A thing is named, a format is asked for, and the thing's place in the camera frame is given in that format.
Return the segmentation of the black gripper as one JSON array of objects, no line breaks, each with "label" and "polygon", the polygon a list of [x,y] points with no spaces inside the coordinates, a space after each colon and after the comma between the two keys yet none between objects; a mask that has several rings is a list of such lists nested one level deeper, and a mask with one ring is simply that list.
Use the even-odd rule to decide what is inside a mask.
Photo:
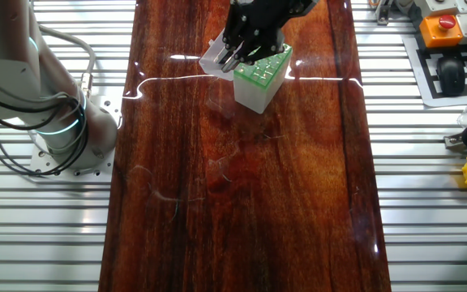
[{"label": "black gripper", "polygon": [[230,1],[223,41],[220,41],[221,50],[214,58],[214,63],[222,72],[228,73],[240,63],[253,65],[261,59],[282,53],[285,50],[285,36],[281,28],[290,19],[307,15],[318,2],[319,0]]}]

